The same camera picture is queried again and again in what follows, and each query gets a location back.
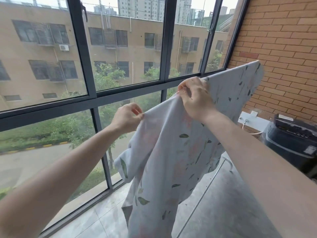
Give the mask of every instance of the human arm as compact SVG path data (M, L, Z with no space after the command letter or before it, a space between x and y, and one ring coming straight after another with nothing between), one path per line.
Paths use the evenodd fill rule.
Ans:
M185 80L178 90L188 114L205 124L221 142L280 235L316 237L316 184L218 112L204 81L196 77Z
M142 118L137 104L122 106L104 130L4 197L0 202L0 237L37 237L110 145L120 135L134 131Z

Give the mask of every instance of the white fabric with leaf print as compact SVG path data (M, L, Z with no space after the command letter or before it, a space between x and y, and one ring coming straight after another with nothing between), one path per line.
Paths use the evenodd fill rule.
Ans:
M204 80L217 109L237 123L263 73L255 61ZM147 111L128 149L114 161L122 179L132 181L122 206L128 237L171 237L178 204L215 170L223 152L208 128L188 116L177 94Z

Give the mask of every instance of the person's left hand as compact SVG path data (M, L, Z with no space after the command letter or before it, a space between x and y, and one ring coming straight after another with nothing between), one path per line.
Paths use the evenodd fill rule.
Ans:
M135 131L143 117L141 108L136 103L129 103L118 108L111 125L125 134Z

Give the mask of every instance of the person's right hand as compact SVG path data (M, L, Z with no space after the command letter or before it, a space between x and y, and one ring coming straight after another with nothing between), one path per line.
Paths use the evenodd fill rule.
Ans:
M188 95L188 88L192 93L191 97ZM201 123L204 123L212 112L217 111L205 80L198 77L186 79L179 84L178 93L189 116Z

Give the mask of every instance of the brick wall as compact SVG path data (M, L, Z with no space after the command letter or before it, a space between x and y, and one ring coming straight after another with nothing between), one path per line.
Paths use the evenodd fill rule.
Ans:
M243 111L317 122L317 0L251 0L229 68L257 59L265 74Z

